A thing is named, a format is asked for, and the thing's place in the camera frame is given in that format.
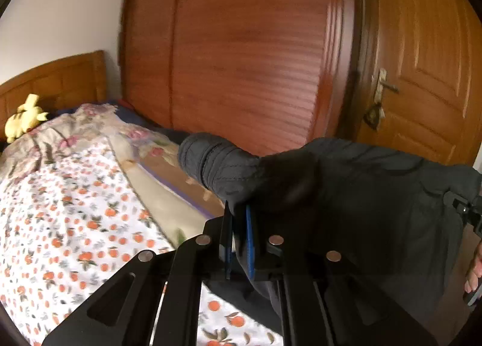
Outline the person's right hand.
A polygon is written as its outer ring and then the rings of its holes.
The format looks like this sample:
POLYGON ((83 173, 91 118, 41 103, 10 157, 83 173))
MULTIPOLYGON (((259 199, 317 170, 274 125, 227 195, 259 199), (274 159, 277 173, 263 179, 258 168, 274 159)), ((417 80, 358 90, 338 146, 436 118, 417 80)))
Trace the person's right hand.
POLYGON ((467 293, 476 291, 482 277, 482 242, 475 248, 469 269, 467 270, 464 290, 467 293))

